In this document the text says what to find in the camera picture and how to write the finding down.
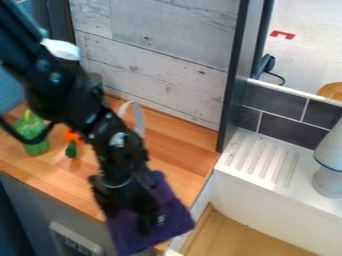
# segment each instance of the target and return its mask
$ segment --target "white wooden wall panel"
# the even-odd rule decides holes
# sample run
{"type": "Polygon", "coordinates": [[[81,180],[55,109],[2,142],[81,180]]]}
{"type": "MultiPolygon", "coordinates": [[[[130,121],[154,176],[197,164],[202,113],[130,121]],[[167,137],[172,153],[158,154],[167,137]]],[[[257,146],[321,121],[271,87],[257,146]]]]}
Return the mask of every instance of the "white wooden wall panel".
{"type": "Polygon", "coordinates": [[[74,28],[112,38],[110,0],[69,0],[74,28]]]}
{"type": "Polygon", "coordinates": [[[81,64],[110,94],[217,130],[239,2],[70,0],[81,64]]]}
{"type": "Polygon", "coordinates": [[[238,0],[112,0],[113,39],[227,71],[238,0]]]}
{"type": "Polygon", "coordinates": [[[135,46],[77,32],[89,71],[125,98],[201,125],[217,129],[227,74],[143,50],[135,46]]]}

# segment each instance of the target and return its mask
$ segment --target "orange object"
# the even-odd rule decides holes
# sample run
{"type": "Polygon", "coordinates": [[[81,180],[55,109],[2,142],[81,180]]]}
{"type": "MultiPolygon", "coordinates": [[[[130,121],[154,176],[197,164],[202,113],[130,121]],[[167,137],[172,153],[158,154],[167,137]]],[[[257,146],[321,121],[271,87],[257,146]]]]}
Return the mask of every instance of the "orange object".
{"type": "Polygon", "coordinates": [[[76,145],[82,145],[82,143],[83,143],[80,136],[77,133],[72,132],[71,130],[68,130],[64,134],[64,140],[66,143],[70,143],[71,141],[75,141],[76,145]]]}
{"type": "Polygon", "coordinates": [[[342,101],[342,82],[336,82],[322,86],[317,91],[317,95],[342,101]]]}

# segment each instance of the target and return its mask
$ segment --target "red sign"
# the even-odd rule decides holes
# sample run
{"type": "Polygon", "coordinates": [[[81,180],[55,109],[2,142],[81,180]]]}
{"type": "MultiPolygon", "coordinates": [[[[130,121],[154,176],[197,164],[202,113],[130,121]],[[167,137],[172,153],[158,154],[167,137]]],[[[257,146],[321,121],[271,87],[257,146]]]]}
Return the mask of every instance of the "red sign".
{"type": "Polygon", "coordinates": [[[273,30],[272,33],[270,34],[270,36],[273,36],[273,37],[277,37],[278,35],[283,35],[285,36],[285,39],[288,39],[288,40],[291,40],[295,37],[295,34],[286,33],[286,32],[279,31],[279,30],[273,30]]]}

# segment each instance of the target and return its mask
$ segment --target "cable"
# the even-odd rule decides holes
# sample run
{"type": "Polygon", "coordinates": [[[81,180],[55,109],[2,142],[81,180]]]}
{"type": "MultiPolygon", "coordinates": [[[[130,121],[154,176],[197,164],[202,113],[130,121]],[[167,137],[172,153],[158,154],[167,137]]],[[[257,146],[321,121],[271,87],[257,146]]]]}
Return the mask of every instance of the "cable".
{"type": "Polygon", "coordinates": [[[12,126],[10,126],[5,119],[0,116],[0,126],[2,126],[2,128],[4,128],[4,130],[6,132],[8,132],[10,135],[12,135],[15,139],[19,140],[21,143],[23,144],[27,144],[27,145],[35,145],[38,144],[40,142],[42,142],[46,135],[48,135],[48,133],[52,130],[52,128],[55,126],[55,122],[51,122],[48,124],[48,126],[46,126],[44,128],[44,130],[42,130],[42,132],[37,135],[37,137],[33,138],[33,139],[26,139],[25,137],[21,136],[19,133],[17,133],[12,126]]]}
{"type": "Polygon", "coordinates": [[[277,74],[274,74],[274,73],[272,73],[272,72],[270,72],[270,71],[264,71],[264,72],[267,73],[267,74],[270,74],[270,75],[272,75],[272,76],[275,76],[275,77],[279,78],[279,79],[282,81],[280,84],[278,84],[279,86],[283,86],[283,85],[286,83],[286,79],[285,79],[284,77],[282,77],[282,76],[280,76],[280,75],[277,75],[277,74]]]}

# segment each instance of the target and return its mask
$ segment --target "electrical outlet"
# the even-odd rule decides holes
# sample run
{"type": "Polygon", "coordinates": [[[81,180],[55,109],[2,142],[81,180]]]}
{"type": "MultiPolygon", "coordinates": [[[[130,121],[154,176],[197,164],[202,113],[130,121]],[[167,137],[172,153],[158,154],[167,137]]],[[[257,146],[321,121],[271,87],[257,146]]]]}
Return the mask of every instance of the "electrical outlet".
{"type": "Polygon", "coordinates": [[[105,256],[103,248],[76,232],[51,222],[50,231],[60,256],[105,256]]]}

